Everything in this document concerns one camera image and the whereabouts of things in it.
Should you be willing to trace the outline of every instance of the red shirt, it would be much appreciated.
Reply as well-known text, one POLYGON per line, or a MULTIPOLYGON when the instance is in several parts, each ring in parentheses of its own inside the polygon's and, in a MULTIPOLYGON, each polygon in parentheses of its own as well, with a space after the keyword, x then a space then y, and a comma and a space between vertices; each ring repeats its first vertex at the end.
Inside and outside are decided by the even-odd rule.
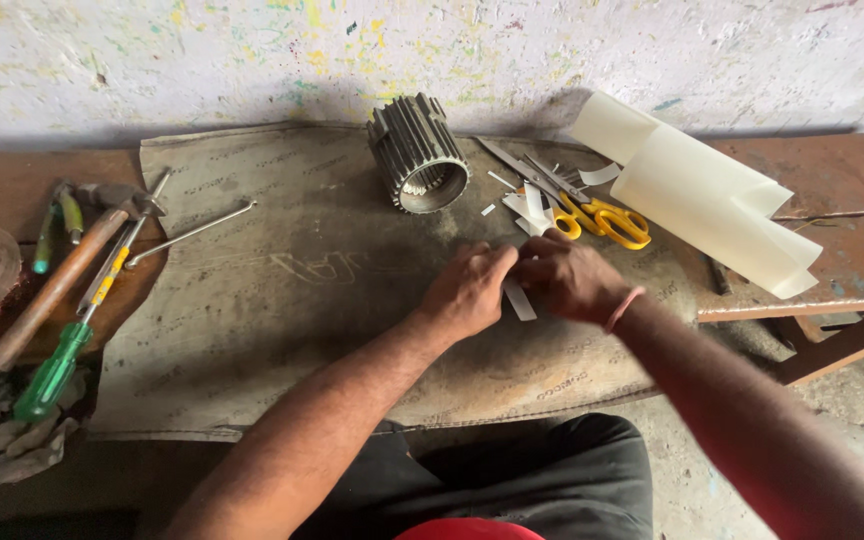
POLYGON ((442 518, 417 524, 395 540, 545 540, 520 524, 482 518, 442 518))

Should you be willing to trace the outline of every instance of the hand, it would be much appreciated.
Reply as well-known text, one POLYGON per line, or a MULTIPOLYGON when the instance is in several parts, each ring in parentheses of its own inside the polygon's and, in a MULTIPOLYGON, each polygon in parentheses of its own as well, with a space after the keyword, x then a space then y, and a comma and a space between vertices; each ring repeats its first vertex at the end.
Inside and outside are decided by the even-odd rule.
POLYGON ((462 245, 432 281, 414 317, 450 346, 482 332, 502 316, 502 280, 519 260, 510 245, 462 245))
POLYGON ((598 251, 558 228, 529 238, 519 252, 512 275, 523 288, 547 291, 548 311, 566 319, 604 325, 632 290, 598 251))

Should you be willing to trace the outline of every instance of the wooden hammer handle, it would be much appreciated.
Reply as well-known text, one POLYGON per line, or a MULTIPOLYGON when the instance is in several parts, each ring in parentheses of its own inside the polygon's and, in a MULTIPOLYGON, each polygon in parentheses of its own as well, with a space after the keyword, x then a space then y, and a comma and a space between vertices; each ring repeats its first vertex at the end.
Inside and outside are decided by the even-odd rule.
POLYGON ((89 228, 78 247, 55 269, 42 290, 0 338, 0 371, 12 369, 32 336, 128 217, 125 210, 109 209, 89 228))

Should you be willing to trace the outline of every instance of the red thread bracelet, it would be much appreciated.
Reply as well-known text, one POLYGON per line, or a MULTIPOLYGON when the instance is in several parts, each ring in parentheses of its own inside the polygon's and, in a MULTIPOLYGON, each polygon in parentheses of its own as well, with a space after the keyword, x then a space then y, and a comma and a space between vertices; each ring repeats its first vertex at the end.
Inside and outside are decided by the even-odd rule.
POLYGON ((634 289, 631 289, 629 296, 625 297, 625 300, 622 300, 622 303, 618 304, 618 307, 615 311, 612 312, 611 315, 608 316, 608 321, 606 322, 605 331, 606 334, 611 334, 613 327, 618 323, 619 318, 622 316, 622 313, 629 308, 629 305, 632 303, 632 300, 635 300, 637 296, 641 295, 645 292, 645 287, 638 286, 634 289))

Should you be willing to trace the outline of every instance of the forearm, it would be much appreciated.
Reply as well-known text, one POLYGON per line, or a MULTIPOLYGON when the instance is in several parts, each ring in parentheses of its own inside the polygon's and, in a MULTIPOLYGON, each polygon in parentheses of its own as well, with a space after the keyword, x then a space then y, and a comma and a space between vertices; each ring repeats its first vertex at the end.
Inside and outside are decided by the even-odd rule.
POLYGON ((286 538, 370 433, 450 347, 412 315, 312 374, 270 408, 198 487, 173 537, 286 538))
POLYGON ((783 387, 652 298, 614 332, 780 537, 864 537, 864 466, 783 387))

